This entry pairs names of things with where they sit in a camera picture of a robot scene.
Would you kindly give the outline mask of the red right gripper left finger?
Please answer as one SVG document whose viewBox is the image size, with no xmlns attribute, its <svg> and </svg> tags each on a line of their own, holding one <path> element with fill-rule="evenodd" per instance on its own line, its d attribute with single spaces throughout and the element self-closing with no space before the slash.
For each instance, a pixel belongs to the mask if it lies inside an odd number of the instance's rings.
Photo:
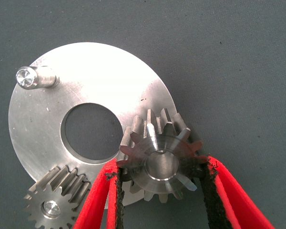
<svg viewBox="0 0 286 229">
<path fill-rule="evenodd" d="M 76 220 L 75 229 L 99 229 L 105 203 L 108 202 L 106 227 L 123 228 L 123 197 L 120 171 L 116 159 L 106 163 L 99 172 Z"/>
</svg>

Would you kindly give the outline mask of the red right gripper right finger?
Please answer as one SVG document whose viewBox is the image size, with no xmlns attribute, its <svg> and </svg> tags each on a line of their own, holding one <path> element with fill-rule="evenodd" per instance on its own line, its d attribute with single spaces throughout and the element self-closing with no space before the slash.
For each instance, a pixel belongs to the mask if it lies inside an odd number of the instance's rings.
<svg viewBox="0 0 286 229">
<path fill-rule="evenodd" d="M 209 156 L 200 179 L 211 229 L 273 229 L 229 170 Z"/>
</svg>

